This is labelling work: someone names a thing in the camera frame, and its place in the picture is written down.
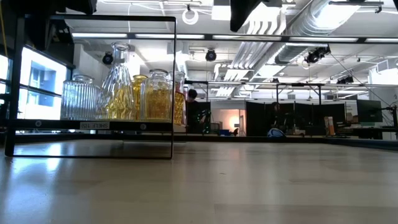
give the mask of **metal shelf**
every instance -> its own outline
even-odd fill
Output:
[[[171,133],[172,123],[133,121],[69,121],[15,119],[8,121],[15,129],[87,129]]]

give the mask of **cable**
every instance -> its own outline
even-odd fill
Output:
[[[359,79],[357,79],[354,74],[349,71],[346,67],[344,67],[344,65],[342,63],[340,63],[339,60],[337,60],[335,58],[335,56],[333,54],[330,53],[330,55],[352,76],[354,77],[363,87],[365,87],[369,92],[371,92],[373,95],[375,95],[377,98],[379,98],[382,102],[384,102],[385,104],[391,106],[389,103],[387,103],[386,101],[384,101],[380,96],[378,96],[377,94],[375,94],[370,88],[368,88],[365,84],[363,84]]]
[[[209,16],[211,16],[211,13],[204,12],[204,11],[203,11],[203,10],[201,10],[201,9],[200,9],[200,10],[198,9],[197,11],[198,11],[198,12],[201,12],[201,13],[203,13],[203,14],[206,14],[206,15],[209,15]]]
[[[155,11],[184,11],[184,10],[187,9],[186,7],[182,8],[182,9],[156,9],[156,8],[153,8],[153,7],[145,6],[143,4],[138,4],[138,3],[131,3],[131,4],[135,5],[135,6],[143,7],[143,8],[146,8],[146,9],[150,9],[150,10],[155,10]],[[201,12],[203,14],[206,14],[206,15],[211,15],[209,13],[206,13],[206,12],[211,12],[211,10],[207,10],[207,9],[194,9],[194,10],[196,10],[198,12]]]
[[[2,41],[4,43],[4,53],[6,53],[6,57],[8,58],[7,42],[6,42],[6,31],[5,31],[5,28],[4,28],[4,21],[2,19],[1,1],[0,1],[0,21],[1,21]]]

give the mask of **glass bottle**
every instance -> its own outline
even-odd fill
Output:
[[[114,61],[102,84],[97,105],[97,118],[132,120],[134,119],[134,98],[130,74],[126,66],[130,46],[124,42],[114,42],[112,48]]]
[[[61,119],[91,120],[95,118],[96,102],[100,88],[87,75],[74,75],[63,82]]]
[[[134,117],[135,120],[141,119],[141,83],[145,81],[148,77],[146,75],[134,75],[132,80],[132,94],[134,95],[134,111],[136,115]]]
[[[169,72],[169,76],[173,77],[173,71]],[[175,71],[174,74],[174,124],[185,125],[185,95],[183,93],[185,73]]]
[[[152,69],[141,84],[141,119],[171,122],[173,84],[165,70]]]

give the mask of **ceiling light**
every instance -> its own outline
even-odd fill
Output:
[[[263,36],[263,35],[213,35],[215,40],[267,40],[267,41],[280,41],[281,37]]]
[[[174,34],[136,34],[138,39],[174,39]]]
[[[127,38],[127,34],[117,34],[117,33],[73,33],[75,38]]]
[[[365,42],[375,42],[375,43],[397,43],[398,38],[367,38]]]
[[[286,46],[294,46],[294,47],[327,47],[328,44],[317,44],[317,43],[286,43]]]
[[[204,39],[204,35],[196,34],[177,34],[177,39]]]
[[[191,5],[201,5],[201,1],[184,1],[184,0],[171,0],[171,1],[158,1],[158,0],[102,0],[105,4],[191,4]]]
[[[174,39],[174,34],[136,34],[137,39]],[[204,39],[200,34],[177,34],[177,39]]]
[[[240,85],[240,82],[208,82],[209,84]]]
[[[291,37],[289,41],[308,42],[356,42],[358,38],[351,37]]]

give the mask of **light fixture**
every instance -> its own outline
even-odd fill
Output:
[[[398,38],[367,38],[365,42],[374,43],[398,43]]]
[[[174,39],[174,34],[136,34],[137,39]]]
[[[177,34],[177,39],[204,39],[204,35],[200,34]]]
[[[356,42],[358,38],[352,37],[291,37],[289,41],[308,42]]]
[[[286,43],[286,46],[293,46],[293,47],[327,47],[328,44],[317,44],[317,43]]]
[[[174,34],[135,34],[137,39],[174,39]],[[201,34],[177,34],[177,39],[204,39]]]
[[[102,0],[105,4],[158,4],[162,2],[163,4],[191,4],[200,6],[201,1],[184,1],[184,0],[171,0],[171,1],[158,1],[158,0]]]
[[[220,85],[240,85],[240,82],[208,82],[209,84],[220,84]]]
[[[187,13],[188,12],[193,12],[193,17],[191,19],[187,18]],[[194,9],[186,9],[184,10],[184,12],[182,13],[182,21],[184,21],[184,23],[188,24],[188,25],[194,25],[198,22],[199,20],[199,14],[198,11],[194,10]]]
[[[281,37],[266,35],[213,35],[215,40],[280,41]]]
[[[127,38],[127,34],[117,33],[72,33],[75,38]]]

